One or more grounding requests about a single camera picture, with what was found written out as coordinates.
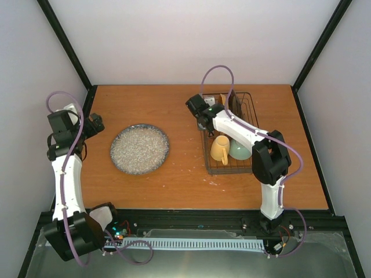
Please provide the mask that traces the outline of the orange white dotted plate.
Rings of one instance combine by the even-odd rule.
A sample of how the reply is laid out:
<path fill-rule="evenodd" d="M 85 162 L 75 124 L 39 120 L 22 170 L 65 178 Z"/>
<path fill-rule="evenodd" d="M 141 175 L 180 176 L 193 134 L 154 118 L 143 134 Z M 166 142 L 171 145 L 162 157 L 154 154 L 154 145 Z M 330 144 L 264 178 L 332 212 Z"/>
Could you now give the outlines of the orange white dotted plate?
<path fill-rule="evenodd" d="M 219 102 L 221 105 L 225 106 L 226 95 L 225 95 L 225 94 L 219 94 L 218 102 Z"/>

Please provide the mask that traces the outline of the yellow mug white inside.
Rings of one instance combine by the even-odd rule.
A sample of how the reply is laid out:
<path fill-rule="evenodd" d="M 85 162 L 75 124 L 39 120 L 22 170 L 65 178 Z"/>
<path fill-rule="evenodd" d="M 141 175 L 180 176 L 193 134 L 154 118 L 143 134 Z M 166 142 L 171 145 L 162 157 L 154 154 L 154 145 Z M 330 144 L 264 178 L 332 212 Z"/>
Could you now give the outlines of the yellow mug white inside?
<path fill-rule="evenodd" d="M 217 136 L 210 149 L 210 155 L 215 161 L 222 162 L 224 166 L 228 165 L 228 154 L 230 150 L 230 141 L 227 136 Z"/>

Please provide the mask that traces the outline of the brown rimmed beige plate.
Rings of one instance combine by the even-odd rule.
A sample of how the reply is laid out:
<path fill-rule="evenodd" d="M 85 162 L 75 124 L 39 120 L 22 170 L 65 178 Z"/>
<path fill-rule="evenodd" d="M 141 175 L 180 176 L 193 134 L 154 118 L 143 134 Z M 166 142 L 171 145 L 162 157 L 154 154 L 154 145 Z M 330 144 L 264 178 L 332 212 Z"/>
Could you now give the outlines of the brown rimmed beige plate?
<path fill-rule="evenodd" d="M 234 90 L 231 91 L 231 94 L 228 99 L 229 110 L 240 119 L 243 118 L 242 104 Z"/>

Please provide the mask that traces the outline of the light green ceramic bowl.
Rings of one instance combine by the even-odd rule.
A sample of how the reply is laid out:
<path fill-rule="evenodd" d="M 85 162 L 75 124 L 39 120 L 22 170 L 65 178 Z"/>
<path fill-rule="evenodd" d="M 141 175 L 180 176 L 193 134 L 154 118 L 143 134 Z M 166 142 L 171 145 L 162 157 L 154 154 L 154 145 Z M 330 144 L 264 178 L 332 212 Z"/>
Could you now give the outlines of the light green ceramic bowl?
<path fill-rule="evenodd" d="M 232 139 L 230 141 L 229 155 L 236 160 L 247 160 L 252 156 L 252 153 L 241 143 L 237 142 L 235 139 Z"/>

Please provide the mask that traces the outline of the speckled grey large plate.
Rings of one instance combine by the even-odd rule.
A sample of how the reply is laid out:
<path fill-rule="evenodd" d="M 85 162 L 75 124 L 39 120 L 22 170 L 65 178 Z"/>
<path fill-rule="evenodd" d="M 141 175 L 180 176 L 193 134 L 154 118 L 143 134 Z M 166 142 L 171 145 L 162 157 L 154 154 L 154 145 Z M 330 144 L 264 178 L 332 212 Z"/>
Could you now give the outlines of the speckled grey large plate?
<path fill-rule="evenodd" d="M 118 170 L 143 175 L 160 168 L 169 151 L 166 133 L 153 125 L 138 124 L 127 127 L 115 137 L 110 157 Z"/>

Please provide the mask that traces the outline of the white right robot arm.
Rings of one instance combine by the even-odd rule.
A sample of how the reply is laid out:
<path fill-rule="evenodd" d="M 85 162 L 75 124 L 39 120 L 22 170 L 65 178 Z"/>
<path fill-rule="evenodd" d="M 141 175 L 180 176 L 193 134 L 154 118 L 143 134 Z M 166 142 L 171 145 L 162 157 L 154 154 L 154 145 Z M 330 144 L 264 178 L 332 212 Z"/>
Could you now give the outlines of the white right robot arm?
<path fill-rule="evenodd" d="M 252 126 L 222 104 L 210 106 L 199 94 L 185 105 L 200 128 L 224 133 L 252 154 L 252 173 L 261 184 L 260 226 L 266 233 L 272 233 L 282 222 L 283 180 L 292 164 L 282 134 Z"/>

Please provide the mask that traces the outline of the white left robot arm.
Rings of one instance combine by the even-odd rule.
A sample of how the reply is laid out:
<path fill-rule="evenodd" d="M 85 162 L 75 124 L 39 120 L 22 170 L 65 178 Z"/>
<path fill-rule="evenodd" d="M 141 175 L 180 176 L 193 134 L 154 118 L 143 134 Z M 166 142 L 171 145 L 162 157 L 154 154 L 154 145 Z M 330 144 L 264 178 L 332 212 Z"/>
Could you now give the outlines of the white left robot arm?
<path fill-rule="evenodd" d="M 82 150 L 85 140 L 103 131 L 101 116 L 92 114 L 85 127 L 74 109 L 48 115 L 52 133 L 47 139 L 47 157 L 56 180 L 56 200 L 52 222 L 44 227 L 47 241 L 63 261 L 85 255 L 104 246 L 104 231 L 121 226 L 110 202 L 86 211 L 82 200 Z"/>

